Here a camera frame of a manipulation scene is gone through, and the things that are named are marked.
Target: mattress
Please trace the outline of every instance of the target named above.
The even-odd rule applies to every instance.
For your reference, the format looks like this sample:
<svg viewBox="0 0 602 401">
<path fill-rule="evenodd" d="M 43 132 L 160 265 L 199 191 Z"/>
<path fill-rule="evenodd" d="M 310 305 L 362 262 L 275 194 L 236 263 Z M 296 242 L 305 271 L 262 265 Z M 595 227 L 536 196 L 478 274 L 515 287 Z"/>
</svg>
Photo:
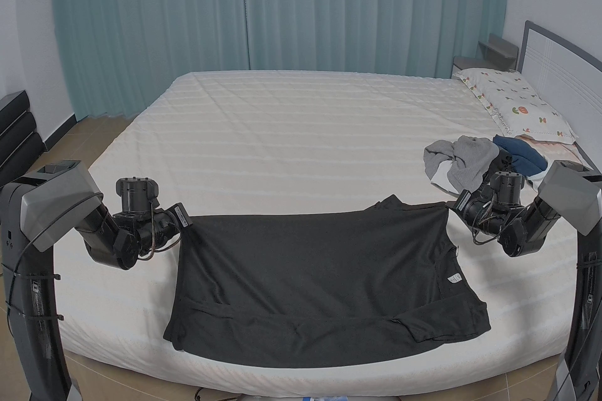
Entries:
<svg viewBox="0 0 602 401">
<path fill-rule="evenodd" d="M 301 71 L 190 73 L 90 168 L 111 212 L 115 182 L 150 177 L 164 207 L 191 215 L 365 209 L 390 194 L 410 204 L 452 197 L 430 184 L 423 149 L 437 139 L 500 133 L 460 81 Z M 523 203 L 535 192 L 523 189 Z M 63 345 L 173 382 L 263 396 L 396 396 L 442 390 L 560 353 L 575 290 L 576 233 L 561 219 L 542 249 L 509 258 L 476 246 L 453 213 L 447 225 L 492 329 L 398 360 L 330 368 L 261 368 L 177 352 L 163 340 L 177 249 L 129 271 L 94 263 L 75 231 L 55 246 Z"/>
</svg>

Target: gray sweater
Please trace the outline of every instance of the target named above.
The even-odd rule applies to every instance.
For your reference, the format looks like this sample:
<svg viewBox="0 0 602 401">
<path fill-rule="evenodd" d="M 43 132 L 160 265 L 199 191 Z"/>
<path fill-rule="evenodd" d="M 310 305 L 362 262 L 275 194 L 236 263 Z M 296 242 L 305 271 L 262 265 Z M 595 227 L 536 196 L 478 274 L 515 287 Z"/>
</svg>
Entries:
<svg viewBox="0 0 602 401">
<path fill-rule="evenodd" d="M 500 149 L 489 139 L 461 136 L 457 141 L 436 141 L 425 148 L 425 172 L 429 179 L 436 174 L 439 164 L 451 160 L 447 178 L 458 192 L 474 192 L 483 183 L 483 175 Z"/>
</svg>

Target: floral pillow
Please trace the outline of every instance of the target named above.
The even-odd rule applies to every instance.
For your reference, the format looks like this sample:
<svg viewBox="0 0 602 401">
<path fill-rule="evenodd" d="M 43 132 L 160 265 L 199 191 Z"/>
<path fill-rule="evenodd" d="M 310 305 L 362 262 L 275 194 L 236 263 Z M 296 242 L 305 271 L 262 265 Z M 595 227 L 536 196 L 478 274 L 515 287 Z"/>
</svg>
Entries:
<svg viewBox="0 0 602 401">
<path fill-rule="evenodd" d="M 467 68 L 455 76 L 480 100 L 507 137 L 575 142 L 577 136 L 568 122 L 541 100 L 520 73 Z"/>
</svg>

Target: baseboard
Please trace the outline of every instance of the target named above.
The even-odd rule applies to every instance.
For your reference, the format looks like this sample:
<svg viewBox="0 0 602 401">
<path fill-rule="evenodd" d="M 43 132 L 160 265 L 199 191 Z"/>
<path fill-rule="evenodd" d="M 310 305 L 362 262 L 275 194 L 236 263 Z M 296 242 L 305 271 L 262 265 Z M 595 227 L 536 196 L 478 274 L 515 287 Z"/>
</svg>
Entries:
<svg viewBox="0 0 602 401">
<path fill-rule="evenodd" d="M 44 142 L 44 146 L 46 147 L 46 152 L 54 147 L 54 145 L 61 140 L 61 138 L 73 128 L 73 126 L 77 123 L 75 120 L 75 114 L 69 117 L 67 120 L 63 122 L 63 125 L 58 127 L 46 141 Z"/>
</svg>

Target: robotic arm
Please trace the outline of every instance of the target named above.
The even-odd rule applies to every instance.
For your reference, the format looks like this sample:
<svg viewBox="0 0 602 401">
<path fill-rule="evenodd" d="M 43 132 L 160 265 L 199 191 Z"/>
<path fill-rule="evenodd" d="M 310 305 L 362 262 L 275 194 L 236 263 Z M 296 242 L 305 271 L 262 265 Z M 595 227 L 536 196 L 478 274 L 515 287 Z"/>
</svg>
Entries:
<svg viewBox="0 0 602 401">
<path fill-rule="evenodd" d="M 122 211 L 111 216 L 78 160 L 48 164 L 0 191 L 7 318 L 33 401 L 81 399 L 58 330 L 52 246 L 75 227 L 94 261 L 127 270 L 174 246 L 163 247 L 192 224 L 182 204 L 159 208 L 154 180 L 120 179 L 116 191 Z"/>
<path fill-rule="evenodd" d="M 577 288 L 569 341 L 547 401 L 586 401 L 598 385 L 602 353 L 602 175 L 581 164 L 555 161 L 526 207 L 520 204 L 520 174 L 495 173 L 489 185 L 464 190 L 449 207 L 473 232 L 476 244 L 497 240 L 504 252 L 537 252 L 562 216 L 577 230 Z M 492 236 L 478 241 L 476 234 Z"/>
</svg>

